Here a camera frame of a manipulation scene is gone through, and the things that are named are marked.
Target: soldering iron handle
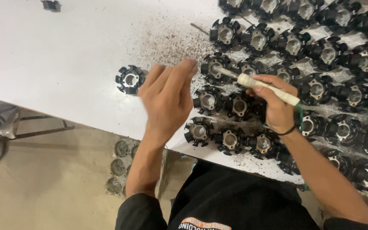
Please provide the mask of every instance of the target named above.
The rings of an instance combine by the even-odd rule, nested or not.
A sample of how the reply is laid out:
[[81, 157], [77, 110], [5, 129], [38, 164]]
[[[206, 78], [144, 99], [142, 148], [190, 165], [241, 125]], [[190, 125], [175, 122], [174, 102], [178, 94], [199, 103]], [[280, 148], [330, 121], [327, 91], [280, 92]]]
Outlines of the soldering iron handle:
[[299, 98], [287, 92], [284, 92], [276, 87], [270, 86], [262, 81], [255, 80], [247, 74], [240, 74], [237, 82], [249, 88], [253, 88], [254, 86], [263, 86], [263, 87], [270, 88], [282, 101], [290, 105], [293, 105], [293, 106], [296, 106], [300, 102]]

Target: hand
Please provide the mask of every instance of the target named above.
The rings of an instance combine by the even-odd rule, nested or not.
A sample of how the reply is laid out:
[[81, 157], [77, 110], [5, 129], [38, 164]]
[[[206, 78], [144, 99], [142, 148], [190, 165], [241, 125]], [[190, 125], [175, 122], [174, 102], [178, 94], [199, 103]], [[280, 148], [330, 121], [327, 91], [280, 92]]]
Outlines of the hand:
[[[298, 90], [273, 75], [253, 75], [254, 79], [271, 84], [294, 96], [298, 95]], [[247, 89], [246, 93], [250, 96], [257, 95], [268, 102], [266, 112], [266, 124], [276, 133], [286, 133], [294, 126], [293, 106], [283, 102], [275, 93], [262, 86]]]
[[162, 147], [187, 120], [193, 108], [191, 79], [197, 73], [197, 61], [184, 59], [175, 67], [154, 65], [138, 96], [148, 114], [146, 138]]

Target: white table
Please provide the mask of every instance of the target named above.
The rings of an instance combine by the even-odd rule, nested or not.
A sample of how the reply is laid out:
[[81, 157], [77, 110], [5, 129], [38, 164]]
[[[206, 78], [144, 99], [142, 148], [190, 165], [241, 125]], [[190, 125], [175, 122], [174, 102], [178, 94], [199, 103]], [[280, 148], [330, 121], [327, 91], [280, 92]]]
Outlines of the white table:
[[[202, 61], [214, 51], [208, 36], [190, 24], [209, 32], [212, 23], [224, 17], [216, 0], [60, 3], [61, 12], [52, 13], [43, 10], [39, 0], [0, 0], [0, 100], [134, 139], [144, 134], [146, 111], [138, 97], [117, 89], [117, 71], [129, 64], [150, 70], [156, 62], [173, 65], [188, 56]], [[253, 16], [248, 20], [258, 23]], [[238, 21], [243, 30], [250, 26], [242, 18]], [[279, 28], [277, 32], [292, 28], [283, 20], [269, 27]], [[311, 34], [316, 39], [327, 36], [323, 27]], [[366, 41], [354, 36], [345, 38], [351, 48]], [[236, 61], [248, 57], [242, 52], [229, 56]], [[262, 60], [268, 65], [279, 61]], [[308, 63], [299, 67], [305, 74], [314, 72]], [[192, 92], [203, 84], [197, 74]], [[190, 118], [194, 116], [199, 116], [197, 110]], [[223, 122], [223, 117], [216, 119]], [[226, 156], [214, 144], [195, 148], [185, 141], [183, 127], [167, 147], [238, 170], [304, 183], [299, 175], [284, 174], [274, 160], [261, 161], [248, 153]]]

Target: right hand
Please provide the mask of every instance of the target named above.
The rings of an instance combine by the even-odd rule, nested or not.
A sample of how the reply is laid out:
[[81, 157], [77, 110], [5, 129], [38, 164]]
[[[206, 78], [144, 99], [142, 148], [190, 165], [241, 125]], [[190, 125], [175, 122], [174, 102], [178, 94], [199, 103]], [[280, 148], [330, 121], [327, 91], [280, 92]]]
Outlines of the right hand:
[[[254, 79], [266, 82], [285, 91], [293, 96], [298, 95], [298, 90], [274, 75], [253, 75]], [[266, 112], [266, 124], [276, 133], [286, 133], [294, 126], [293, 106], [283, 102], [276, 94], [267, 87], [255, 86], [247, 89], [249, 96], [257, 95], [268, 103]]]

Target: black wrist band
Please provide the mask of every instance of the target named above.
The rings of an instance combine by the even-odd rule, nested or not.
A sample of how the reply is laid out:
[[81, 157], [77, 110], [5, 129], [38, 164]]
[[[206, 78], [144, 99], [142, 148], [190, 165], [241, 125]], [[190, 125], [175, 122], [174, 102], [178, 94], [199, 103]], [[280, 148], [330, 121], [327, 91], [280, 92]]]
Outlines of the black wrist band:
[[294, 130], [295, 130], [295, 126], [292, 126], [292, 128], [291, 129], [289, 129], [289, 131], [288, 132], [286, 132], [286, 133], [282, 133], [282, 134], [279, 134], [279, 133], [276, 133], [278, 136], [283, 136], [283, 135], [287, 135], [287, 134], [289, 134], [289, 133], [291, 133], [291, 132], [293, 132]]

